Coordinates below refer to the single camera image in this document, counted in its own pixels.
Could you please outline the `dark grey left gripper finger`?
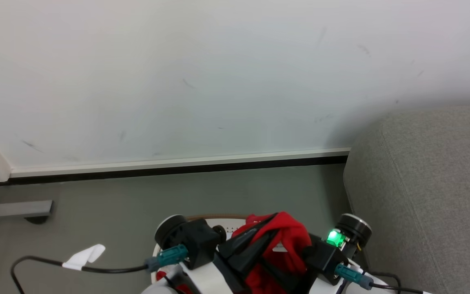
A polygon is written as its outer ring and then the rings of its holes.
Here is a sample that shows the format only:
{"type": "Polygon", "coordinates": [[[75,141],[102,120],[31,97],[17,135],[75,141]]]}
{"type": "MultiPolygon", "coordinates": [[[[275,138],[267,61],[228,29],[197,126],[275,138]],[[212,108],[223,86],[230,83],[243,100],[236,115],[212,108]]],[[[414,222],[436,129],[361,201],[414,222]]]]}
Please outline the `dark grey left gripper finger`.
{"type": "Polygon", "coordinates": [[[281,244],[279,231],[269,225],[275,220],[276,216],[249,216],[246,224],[236,229],[231,238],[231,247],[248,247],[253,242],[265,239],[269,240],[268,246],[278,246],[281,244]]]}
{"type": "Polygon", "coordinates": [[[246,278],[259,265],[278,281],[278,268],[264,259],[264,253],[272,239],[258,239],[250,244],[248,241],[228,240],[217,249],[217,269],[228,286],[247,286],[246,278]]]}

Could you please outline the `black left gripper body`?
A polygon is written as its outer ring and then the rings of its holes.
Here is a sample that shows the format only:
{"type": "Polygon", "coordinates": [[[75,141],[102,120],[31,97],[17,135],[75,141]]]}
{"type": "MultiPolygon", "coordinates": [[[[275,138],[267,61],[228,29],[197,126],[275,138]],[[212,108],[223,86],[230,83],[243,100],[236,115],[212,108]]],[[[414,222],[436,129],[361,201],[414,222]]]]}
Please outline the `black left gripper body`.
{"type": "Polygon", "coordinates": [[[185,223],[183,232],[183,244],[188,250],[185,264],[191,270],[213,262],[217,245],[227,240],[227,232],[222,226],[211,227],[204,219],[185,223]]]}

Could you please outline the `black right gripper body green band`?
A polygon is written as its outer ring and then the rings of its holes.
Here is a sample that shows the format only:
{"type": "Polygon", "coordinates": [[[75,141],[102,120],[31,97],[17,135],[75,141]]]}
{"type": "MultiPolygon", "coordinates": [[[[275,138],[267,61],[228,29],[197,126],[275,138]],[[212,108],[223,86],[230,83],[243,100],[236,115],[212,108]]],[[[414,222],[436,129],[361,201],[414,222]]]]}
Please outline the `black right gripper body green band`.
{"type": "Polygon", "coordinates": [[[311,245],[304,248],[304,264],[306,274],[310,278],[320,278],[322,281],[336,286],[340,277],[335,273],[339,264],[347,266],[347,257],[336,246],[330,245],[321,237],[309,233],[311,245]]]}

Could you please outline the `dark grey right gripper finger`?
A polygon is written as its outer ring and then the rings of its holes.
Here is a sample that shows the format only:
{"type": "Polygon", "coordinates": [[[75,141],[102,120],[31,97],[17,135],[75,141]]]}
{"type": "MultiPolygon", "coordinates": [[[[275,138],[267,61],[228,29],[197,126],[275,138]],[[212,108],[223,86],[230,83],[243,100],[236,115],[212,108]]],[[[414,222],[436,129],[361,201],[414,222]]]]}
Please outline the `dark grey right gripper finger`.
{"type": "Polygon", "coordinates": [[[317,279],[316,266],[312,262],[306,262],[306,272],[301,276],[274,268],[274,279],[286,294],[308,294],[317,279]]]}

